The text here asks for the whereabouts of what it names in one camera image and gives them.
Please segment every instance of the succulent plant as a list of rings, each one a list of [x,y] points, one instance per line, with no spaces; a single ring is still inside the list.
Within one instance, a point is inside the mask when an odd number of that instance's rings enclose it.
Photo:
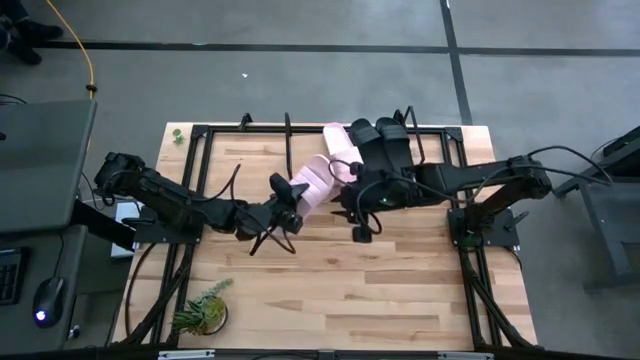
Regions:
[[[224,301],[218,297],[218,294],[232,283],[232,279],[226,279],[204,291],[196,299],[187,300],[186,308],[173,315],[173,324],[176,329],[193,335],[211,333],[223,321],[227,311]]]

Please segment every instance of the plant pot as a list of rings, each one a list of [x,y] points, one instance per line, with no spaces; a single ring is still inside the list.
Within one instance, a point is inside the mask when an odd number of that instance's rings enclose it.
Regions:
[[[227,323],[228,318],[229,318],[229,308],[227,307],[227,303],[224,303],[224,316],[217,324],[209,326],[207,328],[207,331],[205,331],[203,335],[213,335],[219,332],[220,330],[222,330],[224,325]]]

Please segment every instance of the yellow cable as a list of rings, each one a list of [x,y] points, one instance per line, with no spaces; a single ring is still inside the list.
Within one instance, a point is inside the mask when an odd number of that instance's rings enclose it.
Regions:
[[[47,0],[47,4],[49,4],[49,6],[51,7],[51,9],[53,10],[53,12],[56,13],[56,15],[58,15],[58,18],[60,19],[60,21],[62,21],[62,23],[64,24],[64,26],[67,27],[67,30],[69,30],[69,32],[71,33],[71,35],[73,35],[73,38],[76,39],[76,42],[78,43],[78,46],[80,47],[80,50],[82,50],[82,53],[84,54],[84,58],[87,59],[87,65],[89,65],[89,85],[91,87],[93,87],[95,89],[95,83],[93,82],[93,64],[91,63],[91,59],[89,58],[89,54],[87,54],[87,50],[84,49],[84,46],[82,46],[82,41],[80,41],[80,39],[78,38],[78,36],[76,35],[76,33],[73,31],[73,29],[71,28],[71,26],[69,26],[69,24],[67,23],[67,21],[64,19],[64,17],[62,16],[62,14],[60,14],[60,12],[58,11],[58,9],[56,9],[55,6],[53,6],[53,4],[51,3],[50,0]],[[94,90],[92,89],[88,89],[89,90],[89,98],[93,99],[93,93]]]

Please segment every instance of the keyboard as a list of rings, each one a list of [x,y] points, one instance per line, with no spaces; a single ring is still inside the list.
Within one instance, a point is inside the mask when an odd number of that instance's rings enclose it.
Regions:
[[[0,306],[20,300],[20,287],[29,248],[0,250]]]

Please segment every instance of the computer mouse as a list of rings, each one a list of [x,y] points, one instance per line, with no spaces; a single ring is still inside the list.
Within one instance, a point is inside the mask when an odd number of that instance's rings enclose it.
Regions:
[[[38,285],[33,297],[33,320],[40,328],[52,327],[60,321],[63,311],[65,281],[52,277]]]

